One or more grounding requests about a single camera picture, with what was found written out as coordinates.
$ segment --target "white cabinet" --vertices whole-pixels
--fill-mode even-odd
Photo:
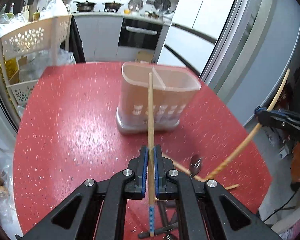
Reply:
[[[123,17],[75,16],[86,61],[115,61]]]
[[[204,69],[214,48],[214,44],[174,26],[169,28],[165,44],[191,64],[199,73]]]
[[[123,17],[97,16],[95,61],[115,61]]]
[[[86,61],[94,60],[94,51],[97,46],[98,17],[94,15],[74,16],[78,27],[82,48]]]
[[[179,0],[172,23],[192,29],[203,0]]]
[[[169,66],[178,66],[185,67],[175,55],[173,55],[167,48],[163,47],[158,59],[158,64],[161,65],[169,65]]]
[[[234,0],[203,0],[193,29],[218,39]]]

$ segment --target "oven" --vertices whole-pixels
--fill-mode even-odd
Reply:
[[[118,46],[155,50],[161,29],[158,24],[123,19]]]

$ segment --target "bottle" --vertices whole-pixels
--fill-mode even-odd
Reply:
[[[12,3],[10,6],[10,11],[9,11],[10,13],[13,13],[13,7],[14,7],[14,3]]]

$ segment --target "metal screw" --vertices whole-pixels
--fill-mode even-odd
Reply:
[[[123,173],[124,176],[130,176],[132,174],[132,170],[125,169],[122,173]]]
[[[218,183],[217,183],[214,179],[209,179],[209,180],[207,181],[207,185],[208,185],[209,187],[215,187],[215,186],[218,185]]]
[[[93,179],[87,179],[84,184],[87,186],[87,187],[91,187],[93,184],[94,184],[94,180]]]
[[[179,171],[177,171],[177,170],[170,170],[170,171],[169,171],[169,175],[172,176],[172,177],[175,177],[175,176],[177,176],[178,174],[179,174]]]

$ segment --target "black gripper frame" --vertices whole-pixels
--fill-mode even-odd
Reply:
[[[144,198],[147,165],[148,148],[142,146],[139,157],[129,161],[129,170],[100,182],[86,180],[23,237],[16,238],[93,240],[96,231],[98,240],[123,239],[127,199]]]
[[[285,109],[268,111],[266,107],[261,106],[258,106],[254,113],[261,125],[284,130],[300,142],[300,113]]]
[[[172,160],[154,148],[156,197],[176,200],[179,239],[280,240],[266,224],[214,180],[200,182],[174,169]]]

